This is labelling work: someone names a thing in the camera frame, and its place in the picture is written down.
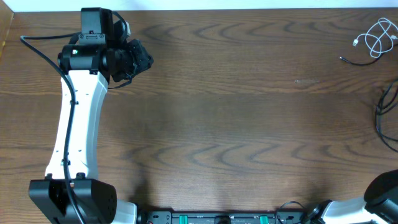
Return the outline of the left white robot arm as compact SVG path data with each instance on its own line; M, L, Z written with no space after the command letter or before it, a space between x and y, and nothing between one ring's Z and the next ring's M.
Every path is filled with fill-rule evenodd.
M119 200L98 178L98 127L109 83L129 85L154 61L130 33L117 12L83 8L81 31L68 36L52 62L62 83L57 138L44 178L29 185L30 199L52 223L146 222L136 204Z

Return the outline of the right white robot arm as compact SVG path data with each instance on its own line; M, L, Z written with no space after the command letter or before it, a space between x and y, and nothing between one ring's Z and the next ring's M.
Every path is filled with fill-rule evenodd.
M318 204L307 212L302 223L397 223L397 171L377 176L363 196Z

